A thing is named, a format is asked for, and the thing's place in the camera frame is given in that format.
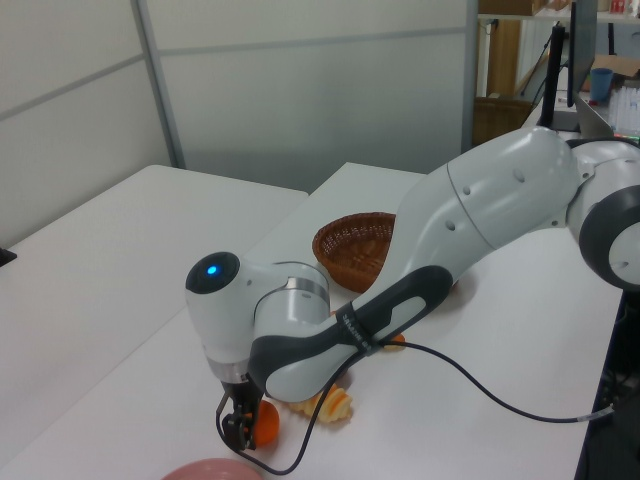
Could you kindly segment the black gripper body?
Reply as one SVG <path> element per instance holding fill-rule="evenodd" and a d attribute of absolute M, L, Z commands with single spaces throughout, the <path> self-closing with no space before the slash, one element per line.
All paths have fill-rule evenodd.
<path fill-rule="evenodd" d="M 222 381 L 221 384 L 235 405 L 258 405 L 262 399 L 262 391 L 250 377 L 239 383 Z"/>

